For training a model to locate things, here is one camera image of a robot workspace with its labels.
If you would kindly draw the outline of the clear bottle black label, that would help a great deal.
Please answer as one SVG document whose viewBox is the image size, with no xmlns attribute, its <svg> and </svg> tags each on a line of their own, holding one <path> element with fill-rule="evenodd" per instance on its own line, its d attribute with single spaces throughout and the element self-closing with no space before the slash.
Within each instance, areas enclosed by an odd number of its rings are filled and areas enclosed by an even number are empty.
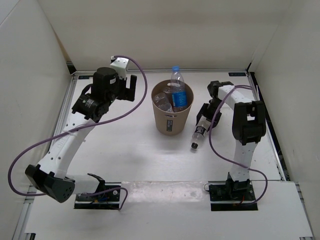
<svg viewBox="0 0 320 240">
<path fill-rule="evenodd" d="M 205 116 L 202 116 L 195 126 L 194 133 L 191 138 L 191 148 L 198 150 L 203 145 L 206 133 L 211 125 L 211 122 L 207 120 Z"/>
</svg>

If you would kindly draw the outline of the clear bottle blue orange label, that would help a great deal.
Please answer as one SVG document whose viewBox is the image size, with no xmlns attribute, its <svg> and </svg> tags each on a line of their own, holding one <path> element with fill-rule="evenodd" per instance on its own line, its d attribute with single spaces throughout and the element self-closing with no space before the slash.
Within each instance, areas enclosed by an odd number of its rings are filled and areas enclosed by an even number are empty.
<svg viewBox="0 0 320 240">
<path fill-rule="evenodd" d="M 166 86 L 160 93 L 157 93 L 152 98 L 154 104 L 162 111 L 173 113 L 173 100 L 171 88 Z"/>
</svg>

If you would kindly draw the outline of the clear bottle blue cap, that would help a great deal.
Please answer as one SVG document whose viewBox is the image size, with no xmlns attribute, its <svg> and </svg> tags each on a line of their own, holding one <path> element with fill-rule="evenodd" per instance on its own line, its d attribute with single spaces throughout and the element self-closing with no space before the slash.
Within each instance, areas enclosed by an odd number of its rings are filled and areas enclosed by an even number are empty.
<svg viewBox="0 0 320 240">
<path fill-rule="evenodd" d="M 180 72 L 179 66 L 172 67 L 170 77 L 171 97 L 173 103 L 173 111 L 181 112 L 187 108 L 187 94 L 185 89 L 185 81 Z"/>
</svg>

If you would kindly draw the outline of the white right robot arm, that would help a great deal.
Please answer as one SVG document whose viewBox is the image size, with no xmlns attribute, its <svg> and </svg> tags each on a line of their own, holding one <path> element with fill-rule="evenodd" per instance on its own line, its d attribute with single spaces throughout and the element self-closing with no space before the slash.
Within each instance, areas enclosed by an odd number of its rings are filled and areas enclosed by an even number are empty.
<svg viewBox="0 0 320 240">
<path fill-rule="evenodd" d="M 254 151 L 266 134 L 265 105 L 260 100 L 251 100 L 238 90 L 247 85 L 234 85 L 230 81 L 211 81 L 207 86 L 211 100 L 202 105 L 196 116 L 191 148 L 197 150 L 206 134 L 215 128 L 222 116 L 221 107 L 226 104 L 233 111 L 232 135 L 235 139 L 232 167 L 223 185 L 213 185 L 209 191 L 219 201 L 254 200 L 250 189 L 250 168 Z"/>
</svg>

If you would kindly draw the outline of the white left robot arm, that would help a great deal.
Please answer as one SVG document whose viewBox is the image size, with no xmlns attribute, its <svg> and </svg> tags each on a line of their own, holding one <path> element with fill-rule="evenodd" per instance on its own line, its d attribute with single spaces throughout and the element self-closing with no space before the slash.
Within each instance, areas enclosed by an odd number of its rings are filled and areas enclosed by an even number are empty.
<svg viewBox="0 0 320 240">
<path fill-rule="evenodd" d="M 90 195 L 100 200 L 105 195 L 105 180 L 98 175 L 70 176 L 68 168 L 75 154 L 94 129 L 102 116 L 109 111 L 115 100 L 134 101 L 137 76 L 131 75 L 130 86 L 127 79 L 120 78 L 116 70 L 100 67 L 93 74 L 91 84 L 81 92 L 72 107 L 63 132 L 49 150 L 37 163 L 29 165 L 25 174 L 35 188 L 59 203 L 63 203 L 73 194 Z"/>
</svg>

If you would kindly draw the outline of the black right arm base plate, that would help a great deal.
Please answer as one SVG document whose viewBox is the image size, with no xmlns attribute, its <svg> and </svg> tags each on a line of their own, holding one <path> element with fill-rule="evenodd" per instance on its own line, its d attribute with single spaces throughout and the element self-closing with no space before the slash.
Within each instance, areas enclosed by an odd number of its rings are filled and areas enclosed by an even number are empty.
<svg viewBox="0 0 320 240">
<path fill-rule="evenodd" d="M 205 183 L 203 190 L 209 194 L 210 210 L 212 212 L 258 211 L 253 185 L 248 190 L 229 193 L 226 184 Z"/>
</svg>

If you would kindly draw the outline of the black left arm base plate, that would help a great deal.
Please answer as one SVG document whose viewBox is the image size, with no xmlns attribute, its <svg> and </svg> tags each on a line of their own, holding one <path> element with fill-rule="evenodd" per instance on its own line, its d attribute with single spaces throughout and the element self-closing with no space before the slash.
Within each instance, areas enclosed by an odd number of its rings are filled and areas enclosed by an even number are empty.
<svg viewBox="0 0 320 240">
<path fill-rule="evenodd" d="M 112 191 L 97 196 L 76 195 L 73 208 L 76 210 L 118 210 L 120 208 L 120 182 L 107 182 L 105 189 Z"/>
</svg>

